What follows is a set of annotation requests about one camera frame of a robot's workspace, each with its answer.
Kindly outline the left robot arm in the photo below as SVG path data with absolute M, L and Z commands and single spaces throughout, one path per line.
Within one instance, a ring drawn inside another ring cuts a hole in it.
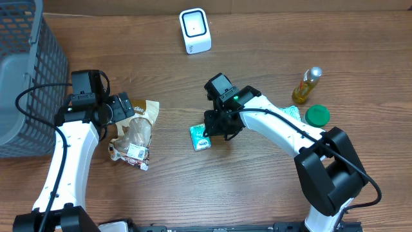
M 101 70 L 71 74 L 72 94 L 53 122 L 34 118 L 55 130 L 55 149 L 48 176 L 31 213 L 17 215 L 14 231 L 98 231 L 86 213 L 86 188 L 91 158 L 107 127 L 133 116 L 127 93 L 110 94 Z

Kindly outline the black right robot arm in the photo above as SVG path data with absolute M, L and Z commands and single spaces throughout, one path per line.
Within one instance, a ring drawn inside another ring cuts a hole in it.
M 311 208 L 302 231 L 338 231 L 345 208 L 368 183 L 347 134 L 305 124 L 273 105 L 260 91 L 239 89 L 222 73 L 204 86 L 213 109 L 204 113 L 206 137 L 234 138 L 243 128 L 270 139 L 291 156 Z

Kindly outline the teal white carton pack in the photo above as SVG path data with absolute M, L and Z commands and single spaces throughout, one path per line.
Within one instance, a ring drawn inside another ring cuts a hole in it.
M 205 125 L 198 124 L 189 128 L 191 134 L 192 145 L 195 151 L 206 150 L 211 147 L 210 138 L 204 137 Z

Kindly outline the grey plastic mesh basket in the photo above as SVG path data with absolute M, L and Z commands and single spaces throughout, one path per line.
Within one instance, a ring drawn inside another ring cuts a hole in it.
M 53 151 L 51 122 L 61 106 L 69 63 L 45 21 L 42 1 L 1 0 L 1 157 Z

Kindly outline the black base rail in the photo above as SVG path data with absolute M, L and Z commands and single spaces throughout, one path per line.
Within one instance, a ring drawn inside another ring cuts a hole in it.
M 276 222 L 273 225 L 244 225 L 244 226 L 193 226 L 165 227 L 146 226 L 136 227 L 141 232 L 299 232 L 304 231 L 302 222 Z

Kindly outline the teal white packet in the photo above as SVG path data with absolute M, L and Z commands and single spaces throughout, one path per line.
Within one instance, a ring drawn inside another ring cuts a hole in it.
M 301 118 L 299 108 L 297 106 L 289 106 L 287 108 L 280 108 L 280 110 L 290 117 L 289 121 L 292 122 L 293 124 L 295 124 L 297 121 L 304 123 L 304 121 Z

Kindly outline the green white round jar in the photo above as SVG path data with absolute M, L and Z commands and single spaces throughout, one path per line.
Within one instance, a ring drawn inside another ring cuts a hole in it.
M 322 128 L 327 125 L 329 121 L 329 110 L 320 104 L 310 107 L 304 115 L 304 122 L 316 128 Z

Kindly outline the brown Pantree snack pouch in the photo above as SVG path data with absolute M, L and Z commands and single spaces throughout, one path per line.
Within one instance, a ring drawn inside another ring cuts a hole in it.
M 160 103 L 150 100 L 131 100 L 134 115 L 116 122 L 118 137 L 111 139 L 108 147 L 111 159 L 147 171 L 152 127 L 160 111 Z

